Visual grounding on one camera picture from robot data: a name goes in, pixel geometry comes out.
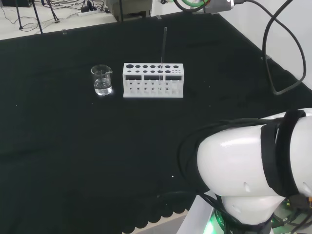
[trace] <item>black tablecloth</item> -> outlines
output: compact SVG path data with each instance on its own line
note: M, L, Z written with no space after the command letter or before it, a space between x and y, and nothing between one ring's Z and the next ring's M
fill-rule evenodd
M124 62L183 63L183 99L124 99ZM312 106L273 96L261 53L219 15L176 14L0 41L0 233L118 234L188 208L176 149L193 128ZM95 64L114 72L99 98ZM272 63L279 90L294 77Z

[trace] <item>stand leg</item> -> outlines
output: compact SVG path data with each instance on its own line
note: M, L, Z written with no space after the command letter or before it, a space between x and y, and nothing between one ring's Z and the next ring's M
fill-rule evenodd
M41 34L43 34L42 28L41 28L41 24L40 24L40 20L39 20L39 17L38 17L38 13L37 13L36 6L35 6L35 0L32 0L32 2L33 2L33 7L34 7L35 14L36 14L36 18L37 18L37 21L38 21L38 25L39 25L39 28L40 28L40 32L41 32Z
M50 0L47 0L47 3L48 3L48 5L49 5L49 7L50 7L50 9L51 9L51 12L52 12L54 21L57 21L57 23L58 23L58 22L59 22L59 19L58 19L58 17L56 16L56 14L55 14L54 11L53 11L53 8L52 8L52 6L51 6Z
M19 12L19 6L18 6L18 1L15 0L15 6L16 6L16 11L18 12L18 18L19 18L19 29L23 29L22 25L21 25L21 21L20 21L20 12Z

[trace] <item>white test tube rack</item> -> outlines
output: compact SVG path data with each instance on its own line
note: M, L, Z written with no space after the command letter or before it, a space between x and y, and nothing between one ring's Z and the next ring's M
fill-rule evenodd
M124 98L183 98L181 63L125 63L122 77Z

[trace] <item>water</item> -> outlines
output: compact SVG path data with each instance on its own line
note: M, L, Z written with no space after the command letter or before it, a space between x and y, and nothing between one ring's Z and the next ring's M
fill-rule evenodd
M97 95L108 95L112 92L112 84L106 78L97 79L94 82L94 88Z

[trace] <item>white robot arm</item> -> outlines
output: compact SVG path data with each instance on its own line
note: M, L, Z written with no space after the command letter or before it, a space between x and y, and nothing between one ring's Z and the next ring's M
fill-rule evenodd
M305 111L306 117L301 117L295 123L291 133L288 147L291 166L289 176L293 177L300 194L312 196L312 110ZM266 119L283 117L284 114ZM263 157L266 147L261 136L263 126L221 131L202 141L197 152L197 166L205 184L221 196L229 214L248 225L266 222L285 199L275 191L278 188L269 185L268 171L271 168L267 162L265 165ZM279 138L283 136L277 132L277 142ZM283 160L277 158L272 162L284 164L288 159L285 156ZM278 176L282 178L283 172L278 170L277 173L281 173Z

